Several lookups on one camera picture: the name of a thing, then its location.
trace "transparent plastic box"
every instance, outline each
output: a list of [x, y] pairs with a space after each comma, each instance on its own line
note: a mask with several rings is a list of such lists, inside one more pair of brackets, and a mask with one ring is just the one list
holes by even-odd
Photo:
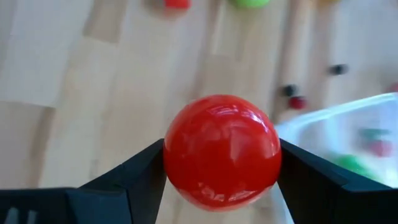
[[[280, 138], [304, 150], [382, 184], [398, 187], [398, 95], [395, 93], [304, 114], [276, 126], [276, 130]], [[360, 167], [341, 164], [347, 157], [354, 158]], [[273, 194], [275, 200], [281, 197], [276, 191]], [[293, 223], [286, 206], [285, 213], [286, 223]]]

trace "white plastic container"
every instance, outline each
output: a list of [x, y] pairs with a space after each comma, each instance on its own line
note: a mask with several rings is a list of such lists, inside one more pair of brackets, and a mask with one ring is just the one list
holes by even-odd
[[[387, 93], [298, 116], [276, 126], [279, 137], [329, 161], [352, 155], [377, 181], [398, 187], [398, 95]], [[391, 153], [380, 156], [364, 144], [363, 130], [382, 130]], [[280, 192], [274, 200], [283, 200]], [[293, 223], [287, 207], [285, 223]]]

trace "red block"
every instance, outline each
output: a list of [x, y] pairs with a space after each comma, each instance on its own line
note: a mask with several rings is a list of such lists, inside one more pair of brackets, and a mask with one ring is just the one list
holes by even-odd
[[189, 9], [191, 7], [190, 0], [165, 0], [165, 6], [175, 9]]
[[389, 157], [392, 154], [392, 144], [388, 141], [374, 141], [371, 143], [370, 148], [379, 157]]
[[392, 84], [389, 91], [398, 93], [398, 83]]
[[294, 96], [289, 99], [289, 106], [295, 110], [302, 110], [307, 106], [304, 96]]

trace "red ball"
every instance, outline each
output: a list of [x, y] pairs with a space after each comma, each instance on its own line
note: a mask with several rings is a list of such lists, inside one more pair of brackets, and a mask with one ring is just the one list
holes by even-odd
[[289, 99], [289, 106], [295, 110], [302, 110], [307, 106], [304, 96], [293, 96]]
[[281, 159], [268, 117], [230, 95], [207, 96], [184, 107], [164, 142], [171, 183], [188, 201], [211, 211], [258, 199], [275, 184]]

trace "wooden floor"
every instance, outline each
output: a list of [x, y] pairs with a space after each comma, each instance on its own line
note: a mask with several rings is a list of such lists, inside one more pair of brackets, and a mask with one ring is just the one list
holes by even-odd
[[[201, 96], [241, 96], [280, 123], [384, 92], [398, 81], [398, 3], [333, 2], [273, 0], [247, 10], [193, 0], [180, 12], [150, 0], [95, 0], [70, 57], [39, 186], [79, 186], [112, 169], [162, 138]], [[348, 74], [329, 75], [340, 63]], [[288, 110], [279, 94], [292, 83], [308, 99], [304, 111]], [[158, 223], [284, 223], [269, 197], [208, 213], [168, 183]]]

